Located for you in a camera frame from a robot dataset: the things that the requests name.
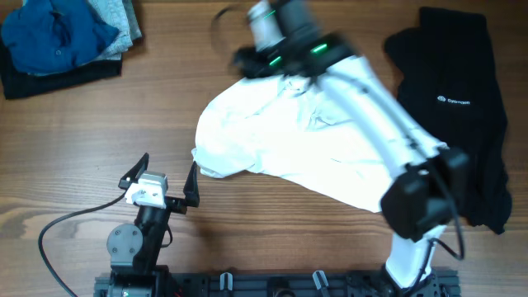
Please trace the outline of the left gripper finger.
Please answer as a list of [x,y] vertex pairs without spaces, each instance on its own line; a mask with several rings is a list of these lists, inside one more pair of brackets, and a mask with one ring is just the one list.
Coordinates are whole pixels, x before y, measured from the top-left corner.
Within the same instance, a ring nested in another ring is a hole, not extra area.
[[149,154],[145,153],[142,158],[120,179],[118,187],[128,190],[133,183],[137,183],[140,176],[147,170],[149,165]]
[[197,163],[193,162],[188,173],[186,183],[183,187],[185,202],[188,207],[198,207],[200,204],[200,194],[197,182]]

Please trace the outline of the white t-shirt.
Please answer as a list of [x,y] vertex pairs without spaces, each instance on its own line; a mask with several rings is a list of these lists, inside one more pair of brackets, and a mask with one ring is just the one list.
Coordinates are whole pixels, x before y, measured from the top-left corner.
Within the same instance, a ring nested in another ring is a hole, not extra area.
[[281,177],[353,207],[380,211],[393,178],[357,123],[305,78],[242,79],[202,112],[202,174]]

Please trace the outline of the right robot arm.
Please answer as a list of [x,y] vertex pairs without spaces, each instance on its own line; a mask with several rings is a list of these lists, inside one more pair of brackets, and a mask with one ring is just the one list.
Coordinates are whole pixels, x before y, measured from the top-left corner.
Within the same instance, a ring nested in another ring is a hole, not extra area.
[[436,143],[342,34],[322,32],[306,2],[257,2],[247,23],[254,46],[240,70],[250,78],[308,78],[356,122],[384,161],[392,181],[380,208],[394,236],[375,287],[389,295],[415,295],[431,284],[431,257],[446,225],[459,222],[467,155]]

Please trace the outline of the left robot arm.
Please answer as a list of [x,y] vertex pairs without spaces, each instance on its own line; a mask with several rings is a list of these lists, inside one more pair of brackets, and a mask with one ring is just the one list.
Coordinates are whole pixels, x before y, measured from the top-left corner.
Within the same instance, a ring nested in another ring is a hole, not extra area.
[[114,228],[106,247],[111,256],[108,280],[98,279],[94,295],[104,296],[181,296],[182,287],[172,278],[167,266],[157,264],[160,251],[166,247],[163,238],[171,233],[171,214],[183,215],[189,207],[197,208],[200,195],[197,164],[191,165],[183,187],[183,198],[167,195],[167,176],[148,170],[149,154],[144,156],[120,179],[127,203],[139,207],[132,224]]

